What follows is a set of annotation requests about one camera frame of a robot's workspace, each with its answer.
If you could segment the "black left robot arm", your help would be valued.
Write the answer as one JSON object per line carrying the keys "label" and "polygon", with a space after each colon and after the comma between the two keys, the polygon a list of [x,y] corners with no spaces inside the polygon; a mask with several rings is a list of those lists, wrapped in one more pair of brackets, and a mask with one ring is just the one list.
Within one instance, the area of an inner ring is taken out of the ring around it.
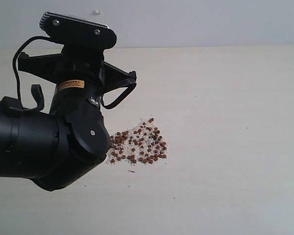
{"label": "black left robot arm", "polygon": [[54,191],[67,187],[105,161],[112,146],[101,108],[104,94],[123,92],[116,107],[136,87],[136,72],[124,72],[92,49],[63,47],[61,53],[21,52],[18,70],[56,85],[48,113],[39,85],[31,92],[36,108],[5,96],[0,100],[0,177],[24,178]]}

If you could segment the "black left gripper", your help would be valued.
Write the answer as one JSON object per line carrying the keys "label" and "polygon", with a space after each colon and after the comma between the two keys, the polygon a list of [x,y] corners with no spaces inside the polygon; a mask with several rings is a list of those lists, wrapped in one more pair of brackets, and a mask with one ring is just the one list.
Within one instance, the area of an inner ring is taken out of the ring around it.
{"label": "black left gripper", "polygon": [[18,70],[55,84],[49,112],[59,114],[80,100],[113,109],[136,87],[135,71],[125,72],[94,49],[64,46],[58,54],[29,56],[21,52]]}

